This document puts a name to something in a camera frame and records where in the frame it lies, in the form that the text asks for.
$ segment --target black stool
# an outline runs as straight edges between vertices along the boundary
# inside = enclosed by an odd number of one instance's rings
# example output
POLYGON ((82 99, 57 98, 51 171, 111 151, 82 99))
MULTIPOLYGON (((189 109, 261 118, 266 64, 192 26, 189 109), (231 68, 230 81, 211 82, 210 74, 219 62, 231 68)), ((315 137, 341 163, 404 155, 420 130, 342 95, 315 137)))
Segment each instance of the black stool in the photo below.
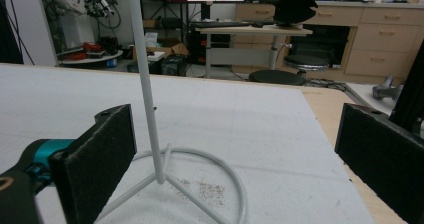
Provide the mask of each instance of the black stool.
POLYGON ((279 70, 261 70, 252 72, 249 75, 249 81, 292 86, 304 86, 306 84, 306 79, 302 76, 279 70))
POLYGON ((284 57, 286 66, 299 70, 297 75, 305 77, 307 71, 324 71, 328 69, 328 62, 312 56, 289 55, 284 57))

